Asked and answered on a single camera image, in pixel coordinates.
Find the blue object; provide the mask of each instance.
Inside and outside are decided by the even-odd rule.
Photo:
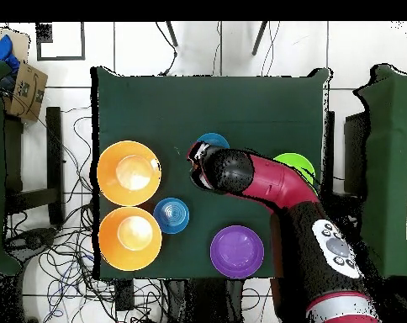
[[[188,207],[180,199],[163,199],[154,208],[153,216],[163,233],[176,234],[188,224]]]
[[[12,41],[6,34],[0,40],[0,60],[12,68],[12,73],[19,71],[19,60],[12,54]]]
[[[220,134],[216,133],[207,133],[203,134],[201,137],[199,137],[197,140],[198,141],[204,141],[207,142],[210,145],[215,145],[215,146],[222,146],[226,149],[229,149],[229,143],[227,140]]]

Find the green bowl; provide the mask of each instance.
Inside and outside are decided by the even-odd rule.
[[[315,168],[311,164],[308,159],[300,154],[295,154],[292,152],[288,152],[285,154],[278,155],[277,157],[274,157],[275,161],[284,163],[290,167],[296,168],[298,171],[300,171],[304,177],[307,179],[307,181],[313,185],[313,176],[315,176]]]

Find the chair leg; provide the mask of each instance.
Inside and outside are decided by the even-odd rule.
[[[252,54],[255,56],[257,53],[257,50],[259,49],[259,44],[261,44],[261,39],[263,36],[263,32],[265,31],[265,28],[267,27],[267,21],[262,21],[261,23],[261,28],[259,29],[259,33],[257,34],[256,42],[254,43],[254,48],[252,51]]]
[[[173,32],[171,21],[166,21],[167,29],[169,30],[169,34],[171,35],[172,44],[174,47],[178,47],[177,37],[175,37],[175,33]]]

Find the table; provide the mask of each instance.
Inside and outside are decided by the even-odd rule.
[[[163,235],[156,260],[139,271],[123,272],[100,263],[100,278],[217,278],[209,246],[227,225],[245,225],[262,239],[265,257],[253,277],[276,277],[272,265],[269,213],[260,204],[219,196],[196,188],[189,179],[190,145],[206,132],[223,135],[234,148],[251,148],[265,156],[297,152],[310,159],[320,177],[323,134],[323,85],[327,69],[308,77],[119,77],[92,68],[93,170],[100,153],[121,140],[150,147],[161,163],[161,185],[141,208],[152,213],[161,199],[176,197],[190,210],[188,227]],[[116,204],[99,193],[99,221]],[[98,233],[97,226],[93,234]]]

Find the white tile floor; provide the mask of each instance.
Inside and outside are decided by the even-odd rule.
[[[193,74],[220,75],[220,48],[217,51],[214,66],[214,53],[219,44],[217,21],[207,22],[172,22],[179,46],[178,57],[171,74],[188,76]],[[167,27],[161,28],[170,39]],[[29,35],[29,64],[48,74],[47,89],[40,119],[45,120],[47,106],[60,106],[63,111],[72,108],[85,108],[90,104],[89,88],[91,66],[106,66],[120,75],[157,75],[165,71],[172,61],[172,48],[166,43],[154,23],[84,23],[85,61],[37,61],[34,24],[9,24]],[[256,56],[251,50],[260,27],[259,21],[224,21],[222,46],[223,76],[257,76],[262,72],[262,64],[271,44],[269,27],[267,27]],[[278,28],[278,21],[271,22],[272,37]],[[53,43],[42,44],[42,56],[79,56],[79,24],[53,23]],[[336,112],[336,152],[335,176],[344,177],[343,125],[347,115],[363,111],[359,99],[352,94],[352,89],[366,84],[370,68],[378,63],[388,62],[407,72],[407,22],[281,22],[277,38],[269,51],[263,70],[271,76],[307,76],[318,67],[329,67],[334,72],[330,82],[329,106]],[[89,109],[73,110],[63,114],[63,140],[71,149],[80,165],[84,163],[89,150],[73,131],[75,120],[90,115]],[[77,132],[86,140],[91,140],[91,122],[84,118],[77,122]],[[45,128],[40,123],[25,124],[23,134],[23,169],[24,189],[46,187],[46,140]],[[76,169],[70,157],[65,155],[64,182],[66,192],[70,192],[77,180]],[[88,179],[90,162],[82,169],[82,175]],[[335,191],[342,192],[343,182],[334,181]],[[87,203],[90,195],[84,195]],[[81,195],[74,194],[66,205],[66,210],[81,205]],[[21,228],[24,230],[48,226],[46,207],[28,211],[29,219]],[[16,214],[13,222],[22,219]],[[78,216],[73,217],[67,227],[79,225]],[[49,313],[50,306],[46,293],[52,278],[44,273],[37,257],[30,262],[24,281],[24,305],[28,316],[34,315],[43,320]],[[53,272],[46,259],[42,265]],[[272,298],[265,295],[269,288],[268,279],[247,280],[245,289],[255,289],[261,296],[255,296],[252,290],[245,291],[245,323],[278,323],[273,313]],[[74,297],[71,290],[69,299],[61,304],[48,323],[69,323],[81,303],[81,297]],[[157,318],[160,309],[151,310],[151,316]],[[82,319],[78,316],[74,323],[113,323],[103,312],[99,302],[92,302],[82,309]]]

